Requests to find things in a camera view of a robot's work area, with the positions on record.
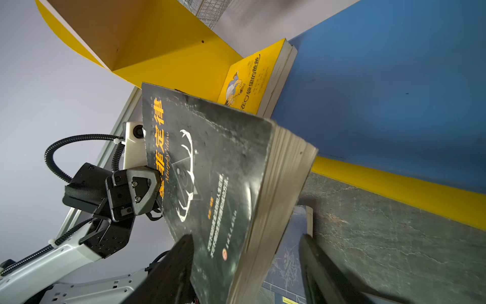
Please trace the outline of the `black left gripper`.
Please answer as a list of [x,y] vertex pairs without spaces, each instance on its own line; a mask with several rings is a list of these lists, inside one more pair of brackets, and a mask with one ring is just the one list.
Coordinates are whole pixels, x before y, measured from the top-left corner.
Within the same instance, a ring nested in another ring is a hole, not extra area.
[[63,203],[91,214],[87,234],[79,240],[101,258],[124,248],[136,216],[152,212],[161,187],[160,173],[142,166],[110,172],[85,163],[65,186]]

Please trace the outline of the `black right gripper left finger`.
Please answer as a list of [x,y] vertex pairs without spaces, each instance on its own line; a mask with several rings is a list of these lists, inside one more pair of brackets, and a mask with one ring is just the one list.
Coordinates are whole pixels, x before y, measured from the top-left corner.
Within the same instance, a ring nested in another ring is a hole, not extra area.
[[193,237],[186,234],[123,302],[194,303],[196,293],[191,285],[193,256]]

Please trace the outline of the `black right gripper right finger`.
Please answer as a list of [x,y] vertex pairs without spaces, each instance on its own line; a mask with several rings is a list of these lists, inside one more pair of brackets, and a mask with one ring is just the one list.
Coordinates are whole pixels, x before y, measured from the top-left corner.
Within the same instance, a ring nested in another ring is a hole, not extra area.
[[299,261],[308,303],[372,303],[308,234],[301,236]]

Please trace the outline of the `black deer cover book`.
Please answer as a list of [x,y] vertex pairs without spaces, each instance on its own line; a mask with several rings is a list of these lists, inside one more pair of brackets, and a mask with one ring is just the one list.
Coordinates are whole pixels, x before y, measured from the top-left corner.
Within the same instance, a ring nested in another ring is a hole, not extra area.
[[201,303],[253,301],[318,150],[274,121],[142,85],[148,166],[172,238],[194,241]]

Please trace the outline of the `yellow cartoon cover book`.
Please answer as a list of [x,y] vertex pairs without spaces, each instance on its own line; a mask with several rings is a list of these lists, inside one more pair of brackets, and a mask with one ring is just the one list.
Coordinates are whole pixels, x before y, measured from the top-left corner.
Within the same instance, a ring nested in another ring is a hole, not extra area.
[[230,66],[217,103],[269,119],[298,50],[282,39]]

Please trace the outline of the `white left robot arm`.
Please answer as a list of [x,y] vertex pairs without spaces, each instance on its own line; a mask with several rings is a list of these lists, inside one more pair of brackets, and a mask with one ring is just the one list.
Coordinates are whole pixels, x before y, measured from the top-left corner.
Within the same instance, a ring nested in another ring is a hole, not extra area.
[[65,187],[63,203],[91,214],[43,249],[1,271],[1,303],[25,303],[71,272],[127,246],[135,218],[156,207],[158,171],[110,172],[85,163]]

